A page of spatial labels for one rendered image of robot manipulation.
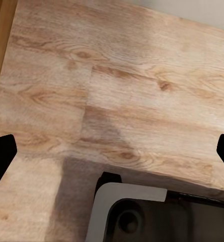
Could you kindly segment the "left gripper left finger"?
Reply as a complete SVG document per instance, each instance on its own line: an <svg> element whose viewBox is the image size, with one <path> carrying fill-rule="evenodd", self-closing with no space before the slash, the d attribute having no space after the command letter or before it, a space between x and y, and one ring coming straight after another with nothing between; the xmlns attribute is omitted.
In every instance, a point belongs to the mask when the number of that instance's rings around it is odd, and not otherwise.
<svg viewBox="0 0 224 242"><path fill-rule="evenodd" d="M12 134L0 137L0 180L17 154L15 138Z"/></svg>

